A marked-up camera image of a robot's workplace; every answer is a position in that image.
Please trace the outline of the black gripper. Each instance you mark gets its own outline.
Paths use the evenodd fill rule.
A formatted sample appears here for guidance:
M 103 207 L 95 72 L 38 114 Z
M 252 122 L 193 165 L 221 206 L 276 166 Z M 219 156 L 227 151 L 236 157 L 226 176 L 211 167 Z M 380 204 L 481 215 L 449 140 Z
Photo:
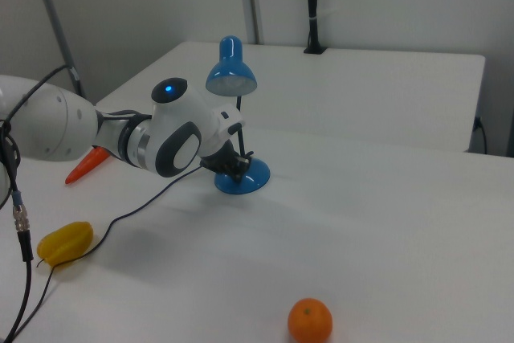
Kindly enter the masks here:
M 233 182 L 241 182 L 243 171 L 241 167 L 249 167 L 252 152 L 238 155 L 231 141 L 226 141 L 214 154 L 201 157 L 200 165 L 217 174 L 229 174 Z

